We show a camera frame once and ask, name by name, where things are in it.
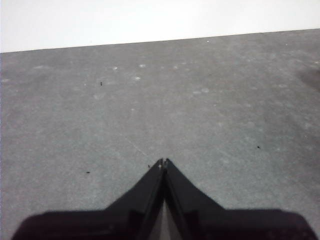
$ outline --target white wall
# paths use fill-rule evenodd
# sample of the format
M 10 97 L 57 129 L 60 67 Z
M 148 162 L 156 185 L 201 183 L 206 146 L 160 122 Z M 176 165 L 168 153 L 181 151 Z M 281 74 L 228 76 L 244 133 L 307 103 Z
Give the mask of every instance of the white wall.
M 2 0 L 1 51 L 320 28 L 320 0 Z

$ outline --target black plastic part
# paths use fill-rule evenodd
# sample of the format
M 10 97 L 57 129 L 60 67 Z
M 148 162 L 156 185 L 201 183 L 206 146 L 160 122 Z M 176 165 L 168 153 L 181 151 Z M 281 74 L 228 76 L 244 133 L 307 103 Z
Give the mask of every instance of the black plastic part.
M 146 240 L 165 201 L 184 240 L 316 240 L 297 213 L 226 210 L 167 159 L 102 211 L 48 212 L 27 218 L 13 240 Z

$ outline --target gray floor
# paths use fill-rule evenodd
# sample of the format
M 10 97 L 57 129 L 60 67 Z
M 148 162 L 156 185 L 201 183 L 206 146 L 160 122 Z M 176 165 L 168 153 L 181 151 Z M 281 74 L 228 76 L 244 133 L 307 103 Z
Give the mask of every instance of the gray floor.
M 226 208 L 320 234 L 320 29 L 1 58 L 1 239 L 105 208 L 162 157 Z

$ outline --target concrete floor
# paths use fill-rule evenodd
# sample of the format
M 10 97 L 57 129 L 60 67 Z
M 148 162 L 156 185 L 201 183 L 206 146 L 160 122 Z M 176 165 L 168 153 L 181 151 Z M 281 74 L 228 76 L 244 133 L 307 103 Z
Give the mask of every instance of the concrete floor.
M 320 29 L 1 58 L 1 239 L 107 207 L 162 157 L 225 208 L 320 235 Z

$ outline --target black object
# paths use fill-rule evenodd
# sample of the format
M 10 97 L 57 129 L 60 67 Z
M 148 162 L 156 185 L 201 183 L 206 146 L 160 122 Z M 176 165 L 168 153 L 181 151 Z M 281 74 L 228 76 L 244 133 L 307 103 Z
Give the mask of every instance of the black object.
M 13 240 L 146 240 L 164 200 L 184 240 L 317 239 L 297 213 L 224 209 L 160 159 L 106 210 L 31 216 Z

